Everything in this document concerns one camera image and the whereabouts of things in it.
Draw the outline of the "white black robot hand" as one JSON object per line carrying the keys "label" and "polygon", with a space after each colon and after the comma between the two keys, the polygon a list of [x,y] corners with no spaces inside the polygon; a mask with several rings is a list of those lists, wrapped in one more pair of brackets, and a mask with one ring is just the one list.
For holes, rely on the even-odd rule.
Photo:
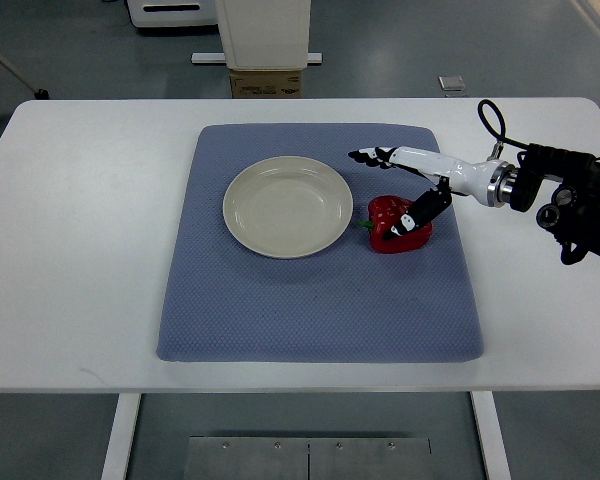
{"label": "white black robot hand", "polygon": [[513,166],[498,159],[470,164],[433,151],[414,147],[373,147],[348,154],[358,163],[382,169],[400,168],[428,179],[435,185],[418,197],[406,213],[394,220],[383,238],[387,241],[409,235],[430,223],[451,205],[454,194],[472,196],[487,207],[506,201],[500,187]]}

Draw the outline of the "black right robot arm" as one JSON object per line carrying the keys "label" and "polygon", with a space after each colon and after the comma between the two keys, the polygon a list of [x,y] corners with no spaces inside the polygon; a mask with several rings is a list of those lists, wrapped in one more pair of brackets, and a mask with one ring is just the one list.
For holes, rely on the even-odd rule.
{"label": "black right robot arm", "polygon": [[492,160],[499,159],[506,145],[519,150],[516,166],[502,163],[496,168],[487,199],[526,212],[542,183],[556,182],[550,202],[536,213],[536,223],[561,246],[563,264],[576,264],[589,253],[600,257],[600,156],[508,138],[504,117],[489,99],[478,103],[478,116],[496,140]]}

